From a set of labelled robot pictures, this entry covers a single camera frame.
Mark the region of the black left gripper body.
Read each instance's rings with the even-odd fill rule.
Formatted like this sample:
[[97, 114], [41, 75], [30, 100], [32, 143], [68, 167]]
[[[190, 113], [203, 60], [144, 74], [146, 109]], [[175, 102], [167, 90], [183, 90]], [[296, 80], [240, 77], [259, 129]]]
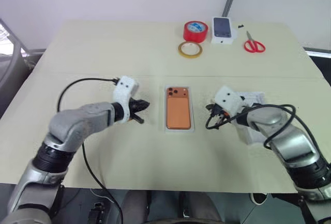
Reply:
[[141, 111], [141, 101], [130, 98], [129, 100], [130, 117], [133, 117], [136, 113]]

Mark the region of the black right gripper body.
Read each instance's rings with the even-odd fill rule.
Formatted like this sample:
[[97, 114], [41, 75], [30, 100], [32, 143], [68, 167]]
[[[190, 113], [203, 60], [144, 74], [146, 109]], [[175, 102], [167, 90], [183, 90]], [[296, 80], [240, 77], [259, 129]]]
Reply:
[[227, 113], [221, 106], [212, 104], [211, 117], [216, 119], [216, 124], [222, 124], [230, 119], [229, 113]]

